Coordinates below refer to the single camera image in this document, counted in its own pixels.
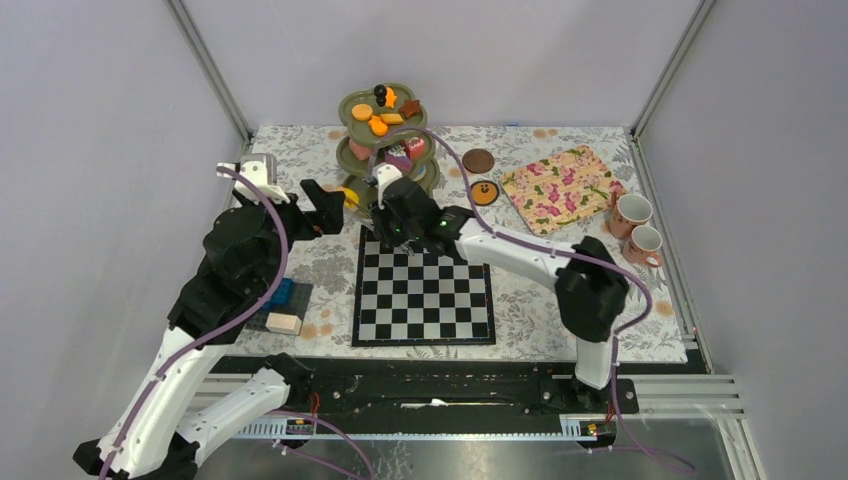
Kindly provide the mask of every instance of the brown chocolate piece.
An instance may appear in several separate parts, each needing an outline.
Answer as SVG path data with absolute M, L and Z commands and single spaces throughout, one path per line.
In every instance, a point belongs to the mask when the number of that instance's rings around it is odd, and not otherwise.
M 462 164 L 471 173 L 486 173 L 495 166 L 495 157 L 488 150 L 474 148 L 465 152 Z
M 409 118 L 413 115 L 421 113 L 420 100 L 404 100 L 403 105 L 398 108 L 398 112 L 403 114 L 403 118 Z

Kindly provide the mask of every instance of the chessboard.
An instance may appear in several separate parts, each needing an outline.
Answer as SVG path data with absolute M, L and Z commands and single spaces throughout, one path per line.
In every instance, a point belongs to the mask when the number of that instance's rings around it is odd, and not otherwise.
M 495 343 L 488 265 L 382 245 L 362 227 L 354 347 Z

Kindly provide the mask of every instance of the yellow object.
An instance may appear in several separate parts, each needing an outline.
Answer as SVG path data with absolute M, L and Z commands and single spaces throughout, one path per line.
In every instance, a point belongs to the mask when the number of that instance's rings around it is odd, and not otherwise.
M 371 127 L 371 133 L 378 137 L 389 133 L 389 126 L 383 123 L 383 120 L 377 115 L 372 116 L 371 120 L 368 120 L 368 126 Z
M 392 90 L 392 87 L 386 87 L 386 106 L 389 108 L 395 108 L 395 100 L 397 100 L 395 91 Z
M 360 122 L 365 122 L 371 118 L 371 115 L 374 114 L 374 109 L 367 103 L 360 103 L 358 105 L 354 105 L 350 110 L 350 113 L 353 115 L 354 119 L 359 120 Z
M 386 125 L 400 125 L 403 123 L 403 117 L 399 113 L 383 113 L 380 115 L 380 119 Z
M 357 195 L 356 192 L 345 187 L 339 187 L 338 190 L 345 194 L 345 207 L 351 210 L 356 210 L 356 208 L 359 207 L 359 195 Z

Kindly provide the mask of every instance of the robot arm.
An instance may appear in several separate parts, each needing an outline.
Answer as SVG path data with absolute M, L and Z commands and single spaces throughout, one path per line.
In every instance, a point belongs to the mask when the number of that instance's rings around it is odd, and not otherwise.
M 113 454 L 109 476 L 119 479 L 170 480 L 193 478 L 197 466 L 235 432 L 256 417 L 280 406 L 305 401 L 309 371 L 279 355 L 244 387 L 221 402 L 196 414 L 185 415 L 189 402 L 212 367 L 238 337 L 241 326 L 191 350 L 167 369 L 157 372 L 167 359 L 196 339 L 228 323 L 247 310 L 268 290 L 281 262 L 282 249 L 295 241 L 338 234 L 343 226 L 344 194 L 324 192 L 314 180 L 301 187 L 315 206 L 302 212 L 297 196 L 273 185 L 271 155 L 246 155 L 234 170 L 241 170 L 275 204 L 283 221 L 288 245 L 280 245 L 273 222 L 263 207 L 255 205 L 248 190 L 233 195 L 242 206 L 222 213 L 203 239 L 206 255 L 197 273 L 180 291 L 168 314 L 169 326 L 153 365 L 127 408 L 103 438 L 77 448 L 74 460 L 90 475 L 97 475 Z M 147 399 L 136 408 L 137 400 Z M 121 448 L 112 445 L 124 423 L 135 413 Z
M 592 389 L 606 388 L 612 362 L 612 324 L 624 310 L 627 281 L 594 264 L 555 255 L 573 252 L 615 263 L 603 243 L 585 237 L 571 245 L 509 232 L 510 237 L 550 249 L 549 254 L 542 254 L 492 235 L 468 209 L 439 208 L 392 165 L 377 167 L 374 179 L 378 202 L 369 209 L 380 241 L 390 246 L 418 242 L 432 253 L 495 265 L 551 290 L 563 325 L 577 337 L 575 377 Z

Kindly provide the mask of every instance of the floral tablecloth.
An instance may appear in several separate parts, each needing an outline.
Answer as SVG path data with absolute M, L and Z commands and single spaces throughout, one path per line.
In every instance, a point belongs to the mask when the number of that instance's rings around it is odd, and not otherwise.
M 473 180 L 495 183 L 504 173 L 588 145 L 599 155 L 628 191 L 640 190 L 633 159 L 622 128 L 433 127 L 460 155 L 472 148 L 492 152 L 495 168 Z M 325 188 L 335 188 L 346 174 L 335 160 L 336 146 L 345 136 L 341 127 L 263 126 L 254 139 L 254 153 L 271 153 L 278 159 L 277 182 L 286 191 L 300 194 L 301 207 L 311 208 L 300 192 L 300 180 L 314 178 Z M 441 148 L 436 158 L 442 179 L 433 196 L 440 205 L 468 205 L 460 171 Z M 492 223 L 529 232 L 506 195 L 480 207 Z M 684 362 L 675 311 L 662 269 L 634 267 L 621 257 L 620 244 L 605 231 L 605 215 L 574 222 L 549 239 L 577 243 L 585 235 L 601 239 L 616 263 L 638 273 L 651 289 L 654 310 L 641 324 L 621 336 L 621 355 L 631 362 Z M 496 345 L 442 347 L 351 347 L 356 259 L 359 226 L 352 216 L 340 235 L 296 243 L 286 276 L 315 285 L 300 336 L 244 330 L 231 347 L 233 355 L 267 355 L 288 352 L 300 356 L 351 358 L 439 358 L 465 360 L 574 361 L 575 338 L 559 318 L 556 298 L 526 278 L 492 267 Z M 619 321 L 627 321 L 644 308 L 641 293 L 631 288 Z

